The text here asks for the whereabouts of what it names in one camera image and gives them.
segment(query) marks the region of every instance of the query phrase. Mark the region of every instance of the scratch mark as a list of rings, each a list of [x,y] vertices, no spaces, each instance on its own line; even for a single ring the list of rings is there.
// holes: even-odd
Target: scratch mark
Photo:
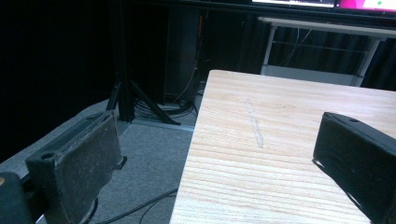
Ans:
[[[247,99],[247,112],[248,116],[250,117],[251,126],[253,126],[254,135],[256,135],[257,146],[262,148],[264,146],[264,139],[260,133],[259,123],[256,120],[253,104],[251,103],[250,99]]]

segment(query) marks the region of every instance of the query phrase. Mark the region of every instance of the black curtain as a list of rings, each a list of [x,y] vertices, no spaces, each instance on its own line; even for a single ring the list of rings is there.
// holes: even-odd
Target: black curtain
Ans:
[[[0,161],[114,83],[106,0],[0,2]]]

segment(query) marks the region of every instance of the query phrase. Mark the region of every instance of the computer screen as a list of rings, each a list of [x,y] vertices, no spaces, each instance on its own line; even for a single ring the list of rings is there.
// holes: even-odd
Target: computer screen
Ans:
[[[335,0],[253,0],[253,3],[270,3],[305,7],[334,7]]]
[[[377,11],[396,11],[395,0],[340,0],[338,7],[377,10]]]

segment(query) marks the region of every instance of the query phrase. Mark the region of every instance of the wooden table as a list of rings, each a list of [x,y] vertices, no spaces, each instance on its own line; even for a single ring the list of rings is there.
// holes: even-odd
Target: wooden table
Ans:
[[[396,137],[396,92],[212,71],[171,223],[370,223],[311,161],[325,111]]]

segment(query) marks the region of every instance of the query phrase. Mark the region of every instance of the gray carpet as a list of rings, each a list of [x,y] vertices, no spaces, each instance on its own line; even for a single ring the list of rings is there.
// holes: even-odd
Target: gray carpet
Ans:
[[[90,114],[105,110],[106,102],[92,105],[45,137],[0,164],[0,172],[27,174],[24,160],[50,140]],[[196,117],[179,118],[193,125]],[[116,171],[99,194],[99,206],[91,223],[108,220],[178,187],[190,146],[192,133],[166,128],[120,122],[121,152],[128,161]],[[165,198],[146,213],[142,223],[169,223],[175,198]],[[114,223],[139,223],[148,207]]]

